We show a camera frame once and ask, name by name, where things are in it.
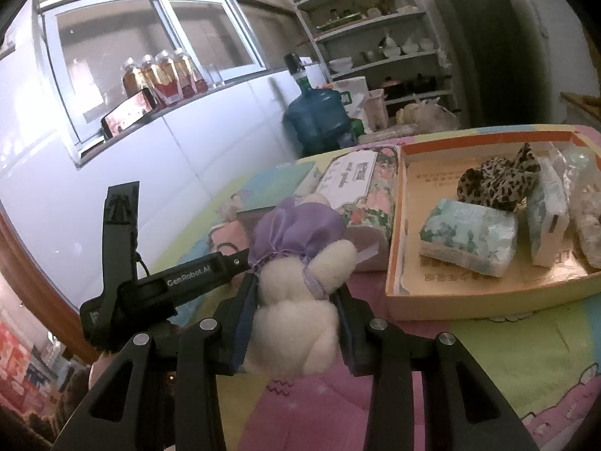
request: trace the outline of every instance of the window frame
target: window frame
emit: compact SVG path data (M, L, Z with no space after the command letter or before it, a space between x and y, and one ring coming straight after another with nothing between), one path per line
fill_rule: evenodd
M77 109L77 100L73 83L68 73L67 63L61 45L58 28L58 16L72 10L86 8L88 6L100 5L102 3L122 2L127 0L71 0L62 5L40 5L41 19L46 34L46 49L49 57L49 66L56 81L62 102L71 120L74 139L78 150L86 149L85 146L97 142L101 137L100 118L88 123L83 113ZM221 5L230 19L236 33L240 37L245 50L248 52L252 63L227 70L220 70L225 81L243 77L267 69L266 59L263 58L261 49L254 32L252 31L246 17L241 14L235 0L146 0L153 7L161 22L167 38L173 47L182 47L191 59L200 67L200 61L187 38L187 35L179 21L171 2L198 2Z

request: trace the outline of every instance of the black cable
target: black cable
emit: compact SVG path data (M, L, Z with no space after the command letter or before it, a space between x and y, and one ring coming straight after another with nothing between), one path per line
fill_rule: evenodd
M146 271L146 276L149 277L150 271L148 271L148 268L146 267L146 264L142 261L142 256L140 256L140 253L138 251L136 251L136 261L142 265L142 268L144 269L144 271Z

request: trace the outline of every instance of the brown wooden trim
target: brown wooden trim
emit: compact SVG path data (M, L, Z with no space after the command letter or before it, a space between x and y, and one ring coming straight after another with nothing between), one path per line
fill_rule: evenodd
M62 299L23 246L0 209L0 272L23 305L67 349L86 363L98 358L83 338L79 315Z

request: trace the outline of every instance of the open box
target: open box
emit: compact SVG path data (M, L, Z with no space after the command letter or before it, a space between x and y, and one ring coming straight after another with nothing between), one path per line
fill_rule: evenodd
M400 187L386 283L388 307L396 320L515 315L601 292L601 272L586 262L572 224L553 267L532 265L527 220L519 209L518 250L502 278L419 255L419 232L430 211L441 198L456 200L463 172L491 156L514 157L524 142L535 153L546 151L549 141L560 150L573 142L592 149L601 168L599 147L574 130L507 130L425 140L400 148ZM601 189L601 172L595 187Z

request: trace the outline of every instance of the metal shelving unit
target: metal shelving unit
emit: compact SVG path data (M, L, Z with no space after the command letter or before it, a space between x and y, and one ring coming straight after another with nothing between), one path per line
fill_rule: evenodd
M369 7L374 2L374 0L298 0L294 4L294 10L328 79L332 82L345 77L365 76L372 88L378 88L386 75L399 76L404 79L412 79L417 73L424 76L434 75L437 77L440 90L388 100L385 102L386 105L393 106L389 110L390 115L394 114L394 106L397 109L400 104L411 101L415 97L420 99L444 97L447 99L448 108L455 109L457 99L452 77L446 76L444 70L438 65L440 39L426 10L419 9L409 14L390 13L375 18L363 18L327 32L317 31L316 26L328 20L329 11L332 8L347 9L352 7L356 1L361 2L363 7ZM361 51L377 48L377 42L384 37L385 28L389 29L391 34L397 35L395 41L399 47L404 44L409 35L418 34L429 37L434 42L435 48L366 63L360 57ZM344 73L335 73L330 70L329 61L348 56L353 57L352 69Z

